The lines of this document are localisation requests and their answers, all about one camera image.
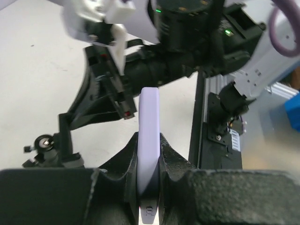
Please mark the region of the black phone stand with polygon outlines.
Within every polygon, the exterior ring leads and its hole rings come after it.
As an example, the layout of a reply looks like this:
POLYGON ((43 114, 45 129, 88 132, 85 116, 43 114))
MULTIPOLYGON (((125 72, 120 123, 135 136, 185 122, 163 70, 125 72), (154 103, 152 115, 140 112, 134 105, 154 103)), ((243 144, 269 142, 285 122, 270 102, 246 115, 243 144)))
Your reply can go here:
POLYGON ((40 135, 35 139, 32 146, 24 146, 23 151, 25 153, 35 151, 37 154, 34 160, 28 159, 22 164, 22 167, 84 168, 81 154, 73 152, 70 114, 59 114, 58 121, 58 133, 40 135))

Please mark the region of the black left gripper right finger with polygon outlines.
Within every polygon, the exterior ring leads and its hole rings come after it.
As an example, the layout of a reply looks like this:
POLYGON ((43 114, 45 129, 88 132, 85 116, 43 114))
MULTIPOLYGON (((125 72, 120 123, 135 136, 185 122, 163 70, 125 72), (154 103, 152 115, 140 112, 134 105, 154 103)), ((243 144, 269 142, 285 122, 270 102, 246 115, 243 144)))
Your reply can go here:
POLYGON ((160 137, 162 225, 297 225, 300 183, 270 170, 202 170, 160 137))

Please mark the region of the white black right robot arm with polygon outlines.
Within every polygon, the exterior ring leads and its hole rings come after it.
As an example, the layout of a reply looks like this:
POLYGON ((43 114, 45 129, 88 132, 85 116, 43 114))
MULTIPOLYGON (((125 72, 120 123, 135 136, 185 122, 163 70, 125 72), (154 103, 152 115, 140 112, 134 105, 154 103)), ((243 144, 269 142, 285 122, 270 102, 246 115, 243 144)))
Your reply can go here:
POLYGON ((82 86, 71 105, 69 127, 130 119, 134 97, 144 87, 160 87, 195 71, 207 77, 240 70, 254 53, 261 57, 220 94, 208 124, 218 135, 248 110, 262 90, 300 61, 300 6, 274 0, 265 6, 268 22, 255 22, 250 6, 222 0, 159 0, 147 12, 159 42, 126 40, 123 22, 135 11, 131 0, 67 0, 67 30, 91 42, 82 86))

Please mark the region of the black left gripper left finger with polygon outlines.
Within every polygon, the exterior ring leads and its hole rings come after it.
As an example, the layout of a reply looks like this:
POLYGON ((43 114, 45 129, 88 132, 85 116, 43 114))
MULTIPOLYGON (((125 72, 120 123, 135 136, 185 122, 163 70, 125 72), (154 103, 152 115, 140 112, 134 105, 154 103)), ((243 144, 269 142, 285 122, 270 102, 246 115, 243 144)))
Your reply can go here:
POLYGON ((138 224, 137 139, 98 168, 2 170, 1 224, 138 224))

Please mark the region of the smartphone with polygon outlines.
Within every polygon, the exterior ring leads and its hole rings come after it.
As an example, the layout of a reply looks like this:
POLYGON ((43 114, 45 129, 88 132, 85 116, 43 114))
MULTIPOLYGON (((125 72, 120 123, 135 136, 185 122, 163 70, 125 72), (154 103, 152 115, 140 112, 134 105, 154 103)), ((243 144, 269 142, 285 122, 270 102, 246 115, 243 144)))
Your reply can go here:
POLYGON ((139 96, 136 187, 142 222, 154 223, 160 192, 160 116, 158 88, 145 87, 139 96))

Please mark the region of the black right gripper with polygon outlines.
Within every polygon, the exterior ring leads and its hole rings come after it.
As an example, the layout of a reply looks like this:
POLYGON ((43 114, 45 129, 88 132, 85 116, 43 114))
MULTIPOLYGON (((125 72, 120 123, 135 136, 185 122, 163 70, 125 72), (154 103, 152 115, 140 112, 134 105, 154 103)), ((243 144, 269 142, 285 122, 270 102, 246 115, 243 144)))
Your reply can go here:
POLYGON ((68 111, 60 114, 60 131, 135 116, 129 81, 120 74, 112 52, 92 45, 85 48, 85 53, 87 67, 82 85, 68 111))

